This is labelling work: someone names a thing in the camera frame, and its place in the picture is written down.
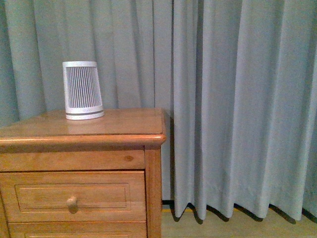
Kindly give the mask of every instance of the curtain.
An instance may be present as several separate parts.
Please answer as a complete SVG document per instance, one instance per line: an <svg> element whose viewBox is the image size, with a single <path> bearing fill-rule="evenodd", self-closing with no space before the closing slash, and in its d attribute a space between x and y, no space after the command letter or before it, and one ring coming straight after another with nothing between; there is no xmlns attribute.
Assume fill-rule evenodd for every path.
<svg viewBox="0 0 317 238"><path fill-rule="evenodd" d="M175 214L317 216L317 3L174 2Z"/></svg>
<svg viewBox="0 0 317 238"><path fill-rule="evenodd" d="M63 61L97 62L105 109L162 107L169 118L171 16L169 0L0 0L0 127L64 110ZM168 140L164 199L169 157Z"/></svg>

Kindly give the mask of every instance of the wooden knob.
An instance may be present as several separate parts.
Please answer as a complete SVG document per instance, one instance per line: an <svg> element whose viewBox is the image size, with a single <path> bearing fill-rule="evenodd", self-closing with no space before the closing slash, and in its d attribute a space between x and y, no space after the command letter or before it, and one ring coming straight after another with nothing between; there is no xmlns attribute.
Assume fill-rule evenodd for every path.
<svg viewBox="0 0 317 238"><path fill-rule="evenodd" d="M70 213L76 213L77 212L77 197L70 197L66 201L66 205L68 206L68 210Z"/></svg>

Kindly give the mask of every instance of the air purifier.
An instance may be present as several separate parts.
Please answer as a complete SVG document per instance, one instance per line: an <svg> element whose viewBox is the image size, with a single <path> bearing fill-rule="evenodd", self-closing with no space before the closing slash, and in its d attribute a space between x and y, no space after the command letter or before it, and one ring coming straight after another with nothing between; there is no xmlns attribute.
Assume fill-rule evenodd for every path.
<svg viewBox="0 0 317 238"><path fill-rule="evenodd" d="M97 63L63 62L66 118L85 120L104 115Z"/></svg>

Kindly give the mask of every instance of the drawer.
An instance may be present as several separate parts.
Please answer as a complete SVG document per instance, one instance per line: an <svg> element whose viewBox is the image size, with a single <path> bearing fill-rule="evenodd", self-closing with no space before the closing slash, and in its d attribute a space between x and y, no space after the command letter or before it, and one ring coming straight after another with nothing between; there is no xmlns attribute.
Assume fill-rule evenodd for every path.
<svg viewBox="0 0 317 238"><path fill-rule="evenodd" d="M9 223L11 238L146 238L146 222Z"/></svg>
<svg viewBox="0 0 317 238"><path fill-rule="evenodd" d="M0 175L9 222L145 221L143 171Z"/></svg>
<svg viewBox="0 0 317 238"><path fill-rule="evenodd" d="M66 151L0 153L0 171L133 170L144 169L144 151Z"/></svg>

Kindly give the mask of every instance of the vertical slats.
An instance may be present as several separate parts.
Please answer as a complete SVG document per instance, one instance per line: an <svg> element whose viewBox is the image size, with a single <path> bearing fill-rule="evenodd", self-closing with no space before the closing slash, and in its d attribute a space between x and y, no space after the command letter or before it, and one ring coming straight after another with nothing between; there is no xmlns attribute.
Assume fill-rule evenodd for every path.
<svg viewBox="0 0 317 238"><path fill-rule="evenodd" d="M67 67L68 105L70 108L96 107L102 104L96 82L97 68Z"/></svg>

